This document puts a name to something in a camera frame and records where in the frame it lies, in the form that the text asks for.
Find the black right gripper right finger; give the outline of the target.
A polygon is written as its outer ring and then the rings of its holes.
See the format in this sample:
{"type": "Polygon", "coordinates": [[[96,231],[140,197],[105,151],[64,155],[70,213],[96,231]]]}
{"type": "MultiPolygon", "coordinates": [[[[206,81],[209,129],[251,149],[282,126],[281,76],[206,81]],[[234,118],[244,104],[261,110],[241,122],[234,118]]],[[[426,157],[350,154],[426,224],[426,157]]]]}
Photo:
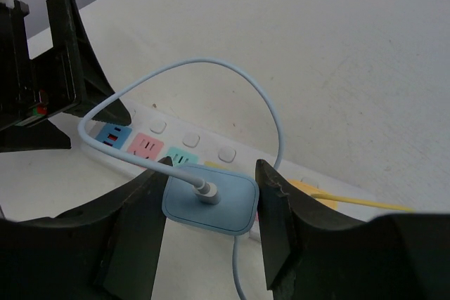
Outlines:
{"type": "Polygon", "coordinates": [[[255,178],[266,286],[275,299],[448,299],[449,215],[360,221],[260,159],[255,178]]]}

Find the blue charger plug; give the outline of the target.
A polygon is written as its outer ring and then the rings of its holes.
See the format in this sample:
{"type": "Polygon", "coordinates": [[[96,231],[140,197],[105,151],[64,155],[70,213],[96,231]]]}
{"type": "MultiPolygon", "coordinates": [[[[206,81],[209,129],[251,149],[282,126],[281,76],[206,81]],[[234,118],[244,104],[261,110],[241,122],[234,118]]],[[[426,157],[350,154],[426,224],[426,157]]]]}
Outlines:
{"type": "Polygon", "coordinates": [[[167,218],[231,236],[250,230],[259,199],[259,188],[253,178],[199,164],[183,164],[177,169],[201,179],[202,185],[196,188],[176,176],[169,177],[162,199],[162,211],[167,218]]]}

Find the white colourful power strip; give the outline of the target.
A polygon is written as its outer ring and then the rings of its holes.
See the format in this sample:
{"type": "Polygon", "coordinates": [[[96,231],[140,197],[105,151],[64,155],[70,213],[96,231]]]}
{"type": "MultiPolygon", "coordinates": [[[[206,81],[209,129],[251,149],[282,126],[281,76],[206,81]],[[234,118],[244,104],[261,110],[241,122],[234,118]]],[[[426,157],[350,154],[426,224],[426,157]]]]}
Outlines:
{"type": "MultiPolygon", "coordinates": [[[[199,164],[244,174],[253,179],[255,179],[255,165],[258,159],[265,159],[270,164],[274,164],[276,160],[274,156],[260,150],[227,139],[132,100],[125,100],[124,104],[131,114],[130,126],[90,122],[91,126],[86,127],[88,134],[102,144],[144,159],[151,159],[154,162],[164,157],[171,157],[173,167],[183,164],[199,164]]],[[[92,159],[129,178],[138,176],[146,169],[105,155],[86,143],[82,143],[81,147],[84,153],[92,159]]],[[[287,180],[302,181],[324,190],[332,196],[375,201],[375,197],[360,188],[284,159],[277,171],[287,180]]],[[[337,202],[336,212],[360,221],[368,221],[379,214],[379,209],[361,204],[337,202]]],[[[256,235],[259,234],[257,212],[249,231],[250,237],[256,239],[256,235]]]]}

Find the yellow charger plug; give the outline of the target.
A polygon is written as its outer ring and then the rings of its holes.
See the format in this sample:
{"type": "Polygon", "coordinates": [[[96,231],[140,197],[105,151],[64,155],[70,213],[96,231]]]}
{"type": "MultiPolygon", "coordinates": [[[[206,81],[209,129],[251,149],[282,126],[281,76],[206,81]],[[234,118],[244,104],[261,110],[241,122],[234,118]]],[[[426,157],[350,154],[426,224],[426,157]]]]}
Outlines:
{"type": "MultiPolygon", "coordinates": [[[[309,185],[307,183],[304,183],[302,181],[299,180],[295,180],[295,179],[288,179],[288,182],[295,186],[297,189],[301,190],[302,192],[308,194],[308,195],[315,195],[315,194],[319,194],[319,195],[330,195],[330,193],[321,190],[317,187],[314,187],[312,185],[309,185]]],[[[333,209],[333,210],[337,210],[338,207],[338,203],[334,200],[322,200],[322,199],[318,199],[318,201],[321,204],[326,205],[327,207],[333,209]]]]}

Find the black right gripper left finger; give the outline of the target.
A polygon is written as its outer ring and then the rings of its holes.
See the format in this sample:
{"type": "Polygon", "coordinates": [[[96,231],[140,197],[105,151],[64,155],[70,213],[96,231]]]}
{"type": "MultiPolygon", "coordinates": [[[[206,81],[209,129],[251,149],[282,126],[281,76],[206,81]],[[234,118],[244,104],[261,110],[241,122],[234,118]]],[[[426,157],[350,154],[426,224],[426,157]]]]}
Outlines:
{"type": "Polygon", "coordinates": [[[168,177],[145,170],[54,218],[1,220],[2,299],[150,299],[168,177]]]}

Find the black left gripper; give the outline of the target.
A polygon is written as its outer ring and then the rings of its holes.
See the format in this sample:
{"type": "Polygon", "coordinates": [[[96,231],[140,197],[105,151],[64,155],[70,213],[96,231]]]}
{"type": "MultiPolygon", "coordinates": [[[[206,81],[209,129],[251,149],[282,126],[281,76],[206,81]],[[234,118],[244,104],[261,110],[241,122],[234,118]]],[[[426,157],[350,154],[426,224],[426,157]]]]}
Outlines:
{"type": "Polygon", "coordinates": [[[53,46],[30,58],[28,5],[1,5],[1,152],[70,149],[70,137],[45,119],[59,112],[83,117],[115,93],[76,1],[47,0],[46,7],[53,46]]]}

